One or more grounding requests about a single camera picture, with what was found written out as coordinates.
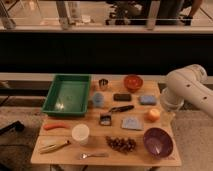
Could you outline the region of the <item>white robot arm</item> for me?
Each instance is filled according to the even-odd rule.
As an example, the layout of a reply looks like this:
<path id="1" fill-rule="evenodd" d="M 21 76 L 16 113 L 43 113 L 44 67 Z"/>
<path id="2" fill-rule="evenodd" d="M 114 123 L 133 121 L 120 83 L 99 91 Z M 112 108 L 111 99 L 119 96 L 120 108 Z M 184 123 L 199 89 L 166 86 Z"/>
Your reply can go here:
<path id="1" fill-rule="evenodd" d="M 206 79 L 206 70 L 198 64 L 169 72 L 160 94 L 161 106 L 166 111 L 175 111 L 188 101 L 213 118 L 213 90 L 203 84 Z"/>

